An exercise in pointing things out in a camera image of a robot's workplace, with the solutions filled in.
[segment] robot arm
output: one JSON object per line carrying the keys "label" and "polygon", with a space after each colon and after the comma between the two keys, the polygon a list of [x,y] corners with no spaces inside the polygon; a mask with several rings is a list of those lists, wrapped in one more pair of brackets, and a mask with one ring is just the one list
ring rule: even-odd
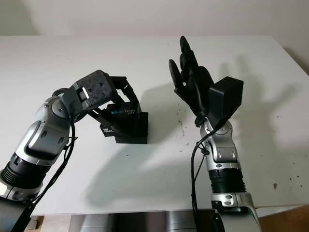
{"label": "robot arm", "polygon": [[[117,89],[122,90],[129,102],[123,101]],[[108,108],[120,113],[98,108],[109,101],[114,104],[109,104]],[[75,140],[74,123],[87,114],[101,123],[103,133],[107,129],[105,136],[114,136],[118,143],[147,143],[148,113],[141,112],[139,101],[125,77],[109,77],[98,70],[70,88],[57,90],[39,108],[35,122],[0,172],[0,231],[24,231],[36,204],[70,158]],[[123,120],[131,127],[122,124]],[[45,190],[39,194],[46,173],[62,150],[69,147],[70,127],[72,142],[69,153]]]}
{"label": "robot arm", "polygon": [[[240,162],[232,140],[232,125],[228,119],[241,104],[243,82],[231,77],[214,83],[206,68],[198,66],[187,40],[180,39],[181,72],[169,61],[175,93],[197,116],[195,124],[201,127],[203,154],[211,180],[211,205],[216,210],[214,229],[218,232],[260,231],[258,217],[251,195],[242,181]],[[198,228],[198,210],[195,196],[194,155],[191,160],[192,207]]]}

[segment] white table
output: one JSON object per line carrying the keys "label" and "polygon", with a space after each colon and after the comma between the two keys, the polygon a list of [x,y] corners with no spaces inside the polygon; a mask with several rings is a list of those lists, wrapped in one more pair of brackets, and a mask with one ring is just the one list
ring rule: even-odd
{"label": "white table", "polygon": [[[231,122],[255,205],[309,203],[309,77],[271,37],[187,39],[214,81],[230,75],[245,83]],[[179,55],[179,37],[0,37],[1,168],[40,104],[97,69],[127,76],[150,116],[148,145],[116,144],[92,118],[78,122],[71,160],[34,214],[191,208],[189,163],[200,135],[173,93],[168,60]],[[204,165],[200,208],[211,207],[210,192]]]}

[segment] gray cylinder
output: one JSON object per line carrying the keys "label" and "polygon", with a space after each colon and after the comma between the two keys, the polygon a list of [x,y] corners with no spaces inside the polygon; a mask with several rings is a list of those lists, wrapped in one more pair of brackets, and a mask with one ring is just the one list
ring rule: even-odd
{"label": "gray cylinder", "polygon": [[192,210],[169,211],[166,228],[167,232],[196,232]]}
{"label": "gray cylinder", "polygon": [[72,215],[69,232],[113,232],[115,214]]}

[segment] white wall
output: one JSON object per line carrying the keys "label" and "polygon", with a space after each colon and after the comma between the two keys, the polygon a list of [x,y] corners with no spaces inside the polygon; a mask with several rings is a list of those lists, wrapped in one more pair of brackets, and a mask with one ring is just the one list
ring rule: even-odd
{"label": "white wall", "polygon": [[0,0],[0,35],[272,35],[309,73],[308,11],[309,0]]}

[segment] black cable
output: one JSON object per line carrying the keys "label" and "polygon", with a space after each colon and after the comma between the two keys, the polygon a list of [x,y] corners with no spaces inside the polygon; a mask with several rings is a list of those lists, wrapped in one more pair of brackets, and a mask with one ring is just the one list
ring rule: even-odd
{"label": "black cable", "polygon": [[205,155],[203,155],[203,158],[202,158],[202,160],[201,160],[201,163],[199,164],[197,173],[195,174],[195,177],[194,177],[194,182],[197,180],[197,176],[198,176],[199,170],[200,170],[201,167],[202,167],[202,164],[203,164],[204,159],[205,159]]}
{"label": "black cable", "polygon": [[71,147],[71,144],[72,144],[72,142],[69,143],[69,145],[66,145],[65,148],[63,149],[63,150],[65,150],[64,155],[63,155],[63,161],[64,161],[64,160],[66,159],[66,157],[67,157],[67,152],[68,152],[69,148]]}
{"label": "black cable", "polygon": [[71,154],[72,154],[72,151],[74,149],[74,144],[75,144],[75,125],[74,125],[74,121],[73,119],[70,117],[70,125],[71,125],[71,130],[72,130],[72,139],[71,139],[71,143],[69,144],[68,147],[69,148],[69,152],[68,152],[68,155],[66,156],[66,152],[65,152],[65,157],[64,157],[64,160],[62,162],[62,164],[60,165],[60,167],[57,169],[57,171],[55,172],[55,174],[53,175],[53,177],[51,178],[51,180],[48,182],[47,186],[45,187],[45,189],[43,190],[43,192],[38,195],[34,200],[33,200],[33,204],[37,204],[41,199],[42,197],[45,195],[45,193],[48,191],[48,189],[56,182],[56,180],[58,179],[58,177],[60,176],[60,174],[63,172],[63,170],[65,169],[70,157],[71,157]]}
{"label": "black cable", "polygon": [[197,232],[200,232],[199,229],[199,219],[198,219],[198,207],[197,207],[197,195],[196,195],[196,191],[195,191],[195,182],[196,182],[196,178],[197,178],[197,174],[199,172],[199,169],[201,167],[201,164],[204,160],[204,157],[202,159],[202,162],[200,164],[200,167],[198,169],[197,174],[195,175],[194,173],[194,157],[195,157],[195,153],[197,151],[197,149],[199,148],[199,146],[201,144],[203,144],[203,142],[208,139],[210,136],[212,136],[213,134],[215,134],[218,131],[218,129],[214,129],[212,132],[210,132],[209,134],[205,135],[203,138],[201,138],[197,144],[195,145],[192,155],[191,155],[191,185],[192,185],[192,190],[191,190],[191,200],[192,200],[192,210],[193,210],[193,217],[194,217],[194,221],[197,227]]}
{"label": "black cable", "polygon": [[205,146],[203,144],[201,144],[202,147],[198,147],[199,149],[205,149]]}

